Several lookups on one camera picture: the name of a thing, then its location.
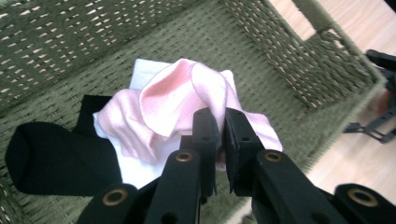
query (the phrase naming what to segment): pink cloth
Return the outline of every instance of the pink cloth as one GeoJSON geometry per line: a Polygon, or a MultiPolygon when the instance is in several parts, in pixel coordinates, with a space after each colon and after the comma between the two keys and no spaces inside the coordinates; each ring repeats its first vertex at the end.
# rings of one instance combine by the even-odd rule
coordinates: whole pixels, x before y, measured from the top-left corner
{"type": "Polygon", "coordinates": [[[176,133],[191,134],[193,113],[205,107],[221,133],[225,108],[234,108],[245,113],[266,148],[282,149],[267,117],[243,111],[231,71],[186,59],[163,69],[142,91],[117,92],[97,118],[106,133],[120,139],[123,155],[153,164],[155,146],[176,133]]]}

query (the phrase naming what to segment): woven basket wall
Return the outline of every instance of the woven basket wall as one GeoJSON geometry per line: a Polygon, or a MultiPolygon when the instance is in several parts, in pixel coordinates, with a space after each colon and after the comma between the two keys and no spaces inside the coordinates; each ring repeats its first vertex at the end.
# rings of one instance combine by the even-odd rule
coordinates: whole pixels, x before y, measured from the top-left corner
{"type": "MultiPolygon", "coordinates": [[[[84,94],[128,87],[134,60],[188,58],[230,69],[247,111],[263,113],[307,171],[384,81],[314,0],[295,0],[317,32],[303,41],[267,0],[1,0],[0,220],[74,223],[90,198],[32,196],[4,162],[15,128],[33,120],[72,129],[84,94]]],[[[219,196],[202,223],[245,199],[219,196]]]]}

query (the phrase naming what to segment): basket handle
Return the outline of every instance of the basket handle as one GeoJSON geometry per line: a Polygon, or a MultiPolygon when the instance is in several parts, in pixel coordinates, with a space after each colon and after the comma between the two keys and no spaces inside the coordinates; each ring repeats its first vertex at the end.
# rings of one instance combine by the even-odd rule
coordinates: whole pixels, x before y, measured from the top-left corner
{"type": "Polygon", "coordinates": [[[332,28],[334,21],[317,0],[292,0],[317,32],[332,28]]]}

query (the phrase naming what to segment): screw hole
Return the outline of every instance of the screw hole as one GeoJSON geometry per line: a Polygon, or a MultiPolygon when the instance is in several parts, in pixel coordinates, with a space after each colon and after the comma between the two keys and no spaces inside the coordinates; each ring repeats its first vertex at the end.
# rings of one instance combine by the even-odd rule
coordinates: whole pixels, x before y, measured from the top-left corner
{"type": "Polygon", "coordinates": [[[181,152],[176,155],[178,161],[190,161],[192,160],[192,155],[187,152],[181,152]]]}
{"type": "Polygon", "coordinates": [[[115,206],[125,201],[127,197],[126,189],[113,189],[103,197],[102,202],[107,206],[115,206]]]}
{"type": "Polygon", "coordinates": [[[376,207],[376,206],[378,206],[378,200],[376,199],[376,197],[373,194],[371,194],[370,192],[367,192],[365,190],[362,190],[362,189],[350,189],[347,192],[347,195],[355,203],[359,203],[359,204],[367,206],[367,207],[376,207]]]}
{"type": "Polygon", "coordinates": [[[265,153],[265,159],[267,159],[268,161],[281,161],[282,156],[275,152],[267,152],[265,153]]]}

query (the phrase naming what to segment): black fabric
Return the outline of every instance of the black fabric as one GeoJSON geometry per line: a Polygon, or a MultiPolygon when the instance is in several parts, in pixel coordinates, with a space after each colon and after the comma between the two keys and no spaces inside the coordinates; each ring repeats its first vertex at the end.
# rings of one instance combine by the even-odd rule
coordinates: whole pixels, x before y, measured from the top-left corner
{"type": "Polygon", "coordinates": [[[114,147],[93,128],[92,113],[109,99],[84,96],[73,132],[47,122],[17,127],[6,154],[15,187],[29,194],[93,196],[121,183],[114,147]]]}
{"type": "Polygon", "coordinates": [[[396,0],[385,0],[385,2],[396,12],[396,0]]]}

